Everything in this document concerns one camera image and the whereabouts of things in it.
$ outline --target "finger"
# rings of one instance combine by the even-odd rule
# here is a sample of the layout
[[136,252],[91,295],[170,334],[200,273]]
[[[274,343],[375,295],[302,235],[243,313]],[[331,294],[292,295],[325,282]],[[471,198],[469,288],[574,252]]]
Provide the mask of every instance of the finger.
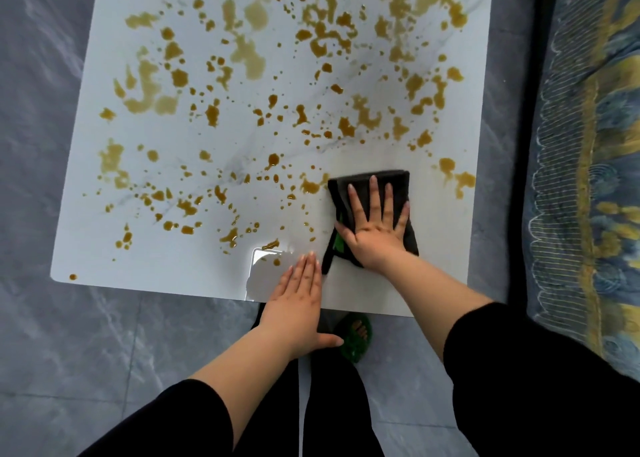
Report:
[[378,187],[378,178],[374,175],[369,179],[369,222],[377,225],[382,223],[380,188]]
[[286,292],[297,292],[298,287],[300,286],[300,279],[302,278],[302,271],[305,268],[307,263],[307,256],[300,255],[298,259],[298,263],[293,270],[293,275],[291,275],[291,279],[289,280],[289,284],[287,285]]
[[345,241],[345,243],[347,243],[349,248],[353,249],[353,247],[356,245],[356,235],[353,234],[353,231],[344,226],[340,221],[336,221],[334,226],[336,231],[338,231],[338,234],[342,236],[342,239]]
[[385,212],[382,224],[390,230],[394,228],[394,188],[391,184],[385,186]]
[[300,295],[309,295],[311,292],[311,284],[314,281],[314,274],[316,272],[316,254],[310,251],[307,255],[307,264],[302,272],[302,279],[300,280],[300,286],[298,287],[298,293]]
[[347,188],[349,192],[349,201],[351,202],[351,210],[353,211],[353,220],[356,222],[356,231],[358,228],[367,224],[367,216],[364,214],[362,203],[353,184],[349,184]]
[[316,349],[339,348],[343,344],[343,339],[335,334],[318,334]]
[[406,228],[406,222],[409,221],[409,201],[404,203],[404,207],[402,208],[402,212],[400,213],[400,219],[398,219],[398,224],[396,225],[396,229],[394,230],[396,236],[402,239],[404,237],[404,229]]
[[280,281],[278,282],[275,290],[271,294],[269,300],[276,300],[282,296],[284,291],[287,289],[287,284],[289,283],[289,279],[291,278],[291,274],[293,272],[293,267],[287,268],[287,271],[282,274],[280,277]]
[[316,271],[311,283],[311,299],[318,302],[322,300],[322,270],[320,270],[320,262],[318,260],[316,260]]

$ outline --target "patterned fabric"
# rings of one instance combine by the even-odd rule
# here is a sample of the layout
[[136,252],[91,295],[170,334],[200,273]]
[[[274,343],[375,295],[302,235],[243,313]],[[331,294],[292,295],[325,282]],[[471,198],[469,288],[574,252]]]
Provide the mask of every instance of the patterned fabric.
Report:
[[640,381],[640,0],[558,0],[524,214],[528,313]]

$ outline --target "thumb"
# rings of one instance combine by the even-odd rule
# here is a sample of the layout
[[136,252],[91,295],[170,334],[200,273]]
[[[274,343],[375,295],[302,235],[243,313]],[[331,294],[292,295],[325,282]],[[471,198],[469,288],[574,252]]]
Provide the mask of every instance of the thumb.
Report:
[[335,334],[318,334],[316,349],[338,348],[343,344],[342,338]]
[[334,226],[338,234],[342,236],[342,239],[349,245],[349,248],[356,244],[356,235],[353,234],[353,231],[344,226],[340,221],[336,221]]

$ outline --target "person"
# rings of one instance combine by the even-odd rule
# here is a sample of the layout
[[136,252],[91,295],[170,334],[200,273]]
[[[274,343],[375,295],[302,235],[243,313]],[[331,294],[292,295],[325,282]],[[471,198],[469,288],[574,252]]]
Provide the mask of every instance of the person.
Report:
[[[608,454],[635,448],[640,384],[578,342],[549,332],[406,252],[409,205],[393,226],[371,178],[367,218],[353,186],[356,258],[393,284],[453,381],[460,431],[480,455]],[[383,455],[356,368],[336,334],[318,333],[321,274],[313,253],[280,279],[251,331],[166,389],[83,456],[298,455],[299,357],[311,353],[303,455]],[[367,327],[350,327],[366,342]]]

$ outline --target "black pants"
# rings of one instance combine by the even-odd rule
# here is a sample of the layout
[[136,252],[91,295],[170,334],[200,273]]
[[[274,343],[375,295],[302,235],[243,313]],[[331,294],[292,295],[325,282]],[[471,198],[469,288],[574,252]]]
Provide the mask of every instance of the black pants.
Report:
[[[253,327],[260,322],[263,305]],[[298,360],[293,360],[256,409],[234,455],[298,455]],[[311,389],[303,430],[304,457],[383,456],[371,427],[369,400],[356,368],[338,349],[311,354]]]

